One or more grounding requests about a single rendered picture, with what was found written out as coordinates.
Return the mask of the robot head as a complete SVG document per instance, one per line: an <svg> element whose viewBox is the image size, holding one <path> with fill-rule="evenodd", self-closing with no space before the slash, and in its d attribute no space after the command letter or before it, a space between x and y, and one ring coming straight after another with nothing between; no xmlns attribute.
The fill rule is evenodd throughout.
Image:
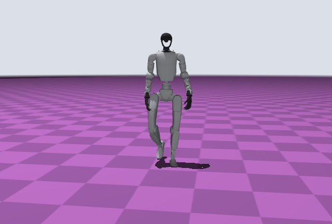
<svg viewBox="0 0 332 224"><path fill-rule="evenodd" d="M164 40L164 42L168 42L168 40L170 40L171 42L170 42L170 45L168 46L168 47L165 47L164 45L163 45L163 41ZM162 52L171 52L171 51L168 51L169 50L169 47L171 46L171 43L172 43L172 36L171 36L171 34L169 34L169 33L163 33L162 35L161 35L161 43L162 43L162 45L163 45L163 50L165 50L165 51L162 51Z"/></svg>

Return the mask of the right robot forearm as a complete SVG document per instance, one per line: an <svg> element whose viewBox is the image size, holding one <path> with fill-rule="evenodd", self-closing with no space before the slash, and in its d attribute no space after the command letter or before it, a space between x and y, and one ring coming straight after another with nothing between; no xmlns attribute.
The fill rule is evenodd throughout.
<svg viewBox="0 0 332 224"><path fill-rule="evenodd" d="M151 91L151 84L152 84L152 81L147 79L147 74L146 74L145 93L149 92L149 96L150 96L150 91ZM144 93L144 95L145 95L145 93Z"/></svg>

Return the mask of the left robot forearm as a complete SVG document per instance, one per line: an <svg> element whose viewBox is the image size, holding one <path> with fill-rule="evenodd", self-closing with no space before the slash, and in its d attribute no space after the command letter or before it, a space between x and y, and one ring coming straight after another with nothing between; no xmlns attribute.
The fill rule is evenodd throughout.
<svg viewBox="0 0 332 224"><path fill-rule="evenodd" d="M186 93L187 93L187 90L190 90L190 94L192 94L189 76L188 76L188 78L183 80L183 83L185 85Z"/></svg>

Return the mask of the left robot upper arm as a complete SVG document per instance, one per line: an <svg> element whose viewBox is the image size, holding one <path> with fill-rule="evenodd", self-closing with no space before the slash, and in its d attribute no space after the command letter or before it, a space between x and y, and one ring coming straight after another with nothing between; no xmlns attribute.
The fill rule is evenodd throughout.
<svg viewBox="0 0 332 224"><path fill-rule="evenodd" d="M188 73L186 72L185 57L181 53L177 53L177 60L179 61L179 67L181 70L180 77L182 79L188 78Z"/></svg>

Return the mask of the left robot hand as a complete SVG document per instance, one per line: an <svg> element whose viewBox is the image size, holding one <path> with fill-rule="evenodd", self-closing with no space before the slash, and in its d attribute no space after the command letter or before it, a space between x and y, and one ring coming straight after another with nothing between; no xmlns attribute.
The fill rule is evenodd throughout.
<svg viewBox="0 0 332 224"><path fill-rule="evenodd" d="M191 102L192 102L192 99L191 99L192 94L190 94L190 90L187 90L187 94L186 94L186 96L187 96L187 100L186 100L187 105L186 105L186 107L184 107L184 108L185 108L185 109L190 109L190 108L191 108ZM185 102L184 104L186 104L186 102Z"/></svg>

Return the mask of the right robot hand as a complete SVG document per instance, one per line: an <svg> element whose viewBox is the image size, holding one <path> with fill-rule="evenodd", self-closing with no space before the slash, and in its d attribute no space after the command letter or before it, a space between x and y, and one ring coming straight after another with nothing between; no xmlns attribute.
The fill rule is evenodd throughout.
<svg viewBox="0 0 332 224"><path fill-rule="evenodd" d="M151 111L151 109L148 108L148 106L149 106L149 103L148 103L149 92L146 92L146 93L145 93L145 97L144 97L144 98L145 98L145 105L146 105L147 110L148 110L148 111Z"/></svg>

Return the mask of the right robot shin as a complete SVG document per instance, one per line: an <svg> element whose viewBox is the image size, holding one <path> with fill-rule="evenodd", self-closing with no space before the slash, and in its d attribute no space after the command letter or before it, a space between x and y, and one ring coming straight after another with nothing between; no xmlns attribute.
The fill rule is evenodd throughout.
<svg viewBox="0 0 332 224"><path fill-rule="evenodd" d="M161 146L161 148L162 148L162 142L160 140L159 131L157 132L157 134L151 134L149 129L148 129L148 131L149 131L151 139L157 144L158 147Z"/></svg>

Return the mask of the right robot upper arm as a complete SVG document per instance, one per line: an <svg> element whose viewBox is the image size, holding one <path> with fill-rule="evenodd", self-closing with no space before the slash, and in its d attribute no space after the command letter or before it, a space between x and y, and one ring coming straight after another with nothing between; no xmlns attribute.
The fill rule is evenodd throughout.
<svg viewBox="0 0 332 224"><path fill-rule="evenodd" d="M147 79L153 79L154 78L154 60L156 60L156 53L150 54L148 57L148 65L147 65L147 69L148 69L148 73L147 73Z"/></svg>

